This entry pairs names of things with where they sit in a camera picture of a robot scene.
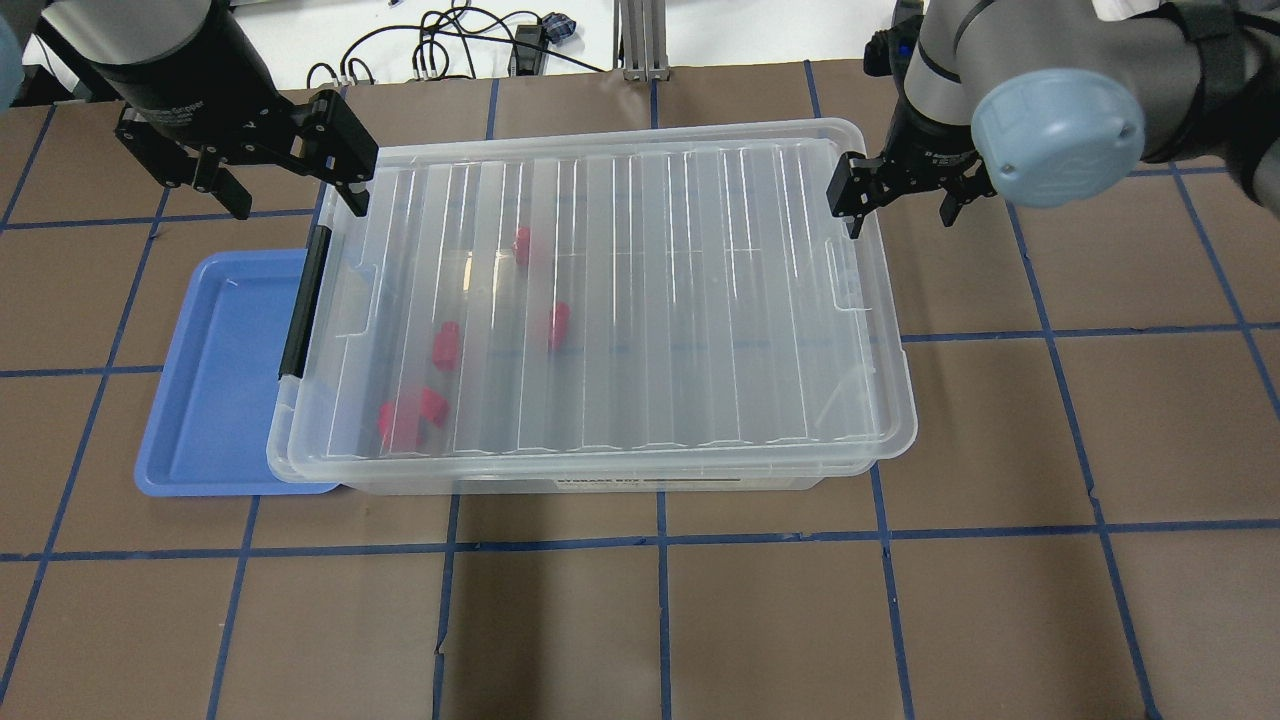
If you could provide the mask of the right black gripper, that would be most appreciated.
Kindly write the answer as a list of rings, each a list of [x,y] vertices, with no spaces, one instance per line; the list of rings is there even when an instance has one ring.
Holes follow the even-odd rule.
[[[867,44],[867,74],[892,78],[899,99],[878,158],[842,154],[826,191],[831,215],[845,224],[852,240],[881,208],[881,188],[886,197],[946,191],[938,208],[942,227],[954,227],[966,201],[997,193],[968,126],[936,120],[908,97],[922,24],[896,20]]]

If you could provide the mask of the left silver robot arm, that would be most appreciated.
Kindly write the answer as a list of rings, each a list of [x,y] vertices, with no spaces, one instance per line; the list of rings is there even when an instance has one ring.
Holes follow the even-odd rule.
[[[280,94],[221,1],[5,1],[3,101],[20,87],[32,36],[49,29],[76,73],[124,102],[114,133],[161,186],[188,186],[234,218],[253,208],[237,167],[279,167],[329,184],[369,213],[379,147],[333,88],[306,102]]]

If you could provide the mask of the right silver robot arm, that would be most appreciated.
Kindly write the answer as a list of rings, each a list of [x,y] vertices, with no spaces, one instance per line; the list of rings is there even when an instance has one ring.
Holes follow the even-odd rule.
[[[1121,19],[1092,1],[899,1],[863,68],[899,100],[882,151],[844,154],[827,190],[858,237],[900,197],[1020,208],[1094,197],[1139,164],[1217,158],[1277,211],[1275,1],[1158,1]]]

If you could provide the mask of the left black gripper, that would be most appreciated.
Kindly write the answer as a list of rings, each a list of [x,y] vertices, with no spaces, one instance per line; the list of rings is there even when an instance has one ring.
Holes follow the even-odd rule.
[[[82,1],[79,22],[81,54],[128,104],[115,137],[161,186],[188,186],[244,220],[252,196],[224,161],[278,165],[369,214],[375,138],[335,90],[287,101],[221,3]]]

